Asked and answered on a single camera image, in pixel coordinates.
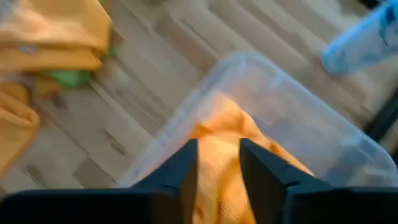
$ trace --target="white plastic bottle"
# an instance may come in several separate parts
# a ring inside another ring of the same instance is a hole
[[[347,74],[398,54],[398,0],[387,1],[325,49],[324,68]]]

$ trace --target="black object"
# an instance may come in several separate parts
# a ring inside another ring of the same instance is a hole
[[[398,88],[393,92],[386,104],[378,112],[375,118],[365,126],[364,132],[376,142],[387,134],[388,130],[398,119]],[[391,155],[398,164],[398,148]]]
[[[134,223],[191,223],[197,167],[197,140],[191,140],[130,189],[20,192],[2,201],[0,220],[39,222],[90,218]]]
[[[359,0],[360,2],[362,2],[366,7],[370,8],[370,9],[374,9],[375,7],[377,7],[378,5],[380,5],[380,0]]]
[[[197,186],[191,140],[130,189],[34,190],[6,197],[0,222],[58,219],[191,223]],[[338,188],[308,175],[248,139],[240,143],[243,180],[257,223],[397,223],[395,188]]]
[[[248,139],[244,184],[257,223],[397,223],[397,188],[332,187]]]

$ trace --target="yellow towel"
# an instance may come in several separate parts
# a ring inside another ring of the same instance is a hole
[[[98,0],[0,1],[0,77],[35,75],[35,94],[62,87],[46,70],[96,70],[108,50],[111,19]],[[0,80],[0,174],[29,145],[39,116],[27,88]]]
[[[199,173],[193,221],[255,223],[239,166],[239,139],[249,138],[295,167],[313,175],[300,161],[272,139],[262,135],[252,118],[234,101],[218,95],[211,116],[196,124]]]
[[[7,0],[0,7],[0,72],[102,66],[111,19],[98,0]]]
[[[0,175],[26,149],[39,128],[39,116],[28,102],[26,87],[0,83]]]

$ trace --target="clear plastic bin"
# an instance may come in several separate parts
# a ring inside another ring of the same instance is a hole
[[[278,141],[332,185],[397,186],[388,153],[270,60],[234,53],[220,61],[120,180],[128,187],[155,170],[188,139],[196,121],[216,110],[215,95],[231,97],[265,136]]]

